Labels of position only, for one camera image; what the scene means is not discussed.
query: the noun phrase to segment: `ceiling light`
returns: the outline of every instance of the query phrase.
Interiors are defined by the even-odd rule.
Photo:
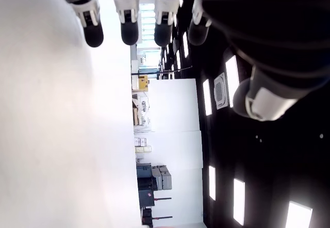
[[[211,105],[211,94],[210,94],[210,85],[208,79],[203,83],[204,91],[204,104],[205,104],[205,114],[207,116],[212,114],[212,105]]]
[[[210,197],[216,200],[216,169],[212,166],[208,167],[208,185]]]
[[[312,211],[312,208],[290,201],[285,228],[308,228]]]
[[[180,7],[184,4],[184,0],[180,0]]]
[[[228,80],[229,104],[230,107],[232,107],[234,94],[239,86],[236,56],[233,56],[226,62],[226,72]]]
[[[176,62],[177,62],[177,68],[181,69],[181,61],[180,61],[179,50],[176,52]]]
[[[187,58],[187,56],[188,56],[188,41],[187,41],[187,33],[186,32],[184,33],[183,39],[184,39],[185,58]]]
[[[245,182],[234,179],[234,219],[244,225]]]

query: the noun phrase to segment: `white wall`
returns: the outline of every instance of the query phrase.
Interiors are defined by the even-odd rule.
[[[64,0],[0,0],[0,227],[141,227],[129,46],[100,2],[90,56]]]
[[[199,131],[199,113],[195,79],[150,82],[152,131]]]
[[[157,201],[154,226],[179,227],[203,222],[202,138],[199,126],[195,79],[152,81],[148,88],[152,130],[135,134],[152,146],[141,160],[153,166],[167,165],[172,175],[172,190],[155,191]]]
[[[176,226],[159,226],[155,228],[206,228],[204,223],[184,224]]]

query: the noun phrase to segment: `air vent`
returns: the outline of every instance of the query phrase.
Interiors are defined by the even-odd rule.
[[[228,106],[225,73],[221,73],[214,80],[214,99],[216,100],[217,109]]]

